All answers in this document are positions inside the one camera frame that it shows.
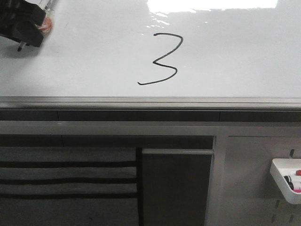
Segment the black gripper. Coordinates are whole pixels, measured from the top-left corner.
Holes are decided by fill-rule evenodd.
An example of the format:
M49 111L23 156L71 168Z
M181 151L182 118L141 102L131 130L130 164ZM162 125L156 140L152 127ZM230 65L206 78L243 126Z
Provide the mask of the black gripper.
M40 47L43 35L36 27L41 26L46 13L37 4L25 0L0 2L0 34L11 35L18 42Z

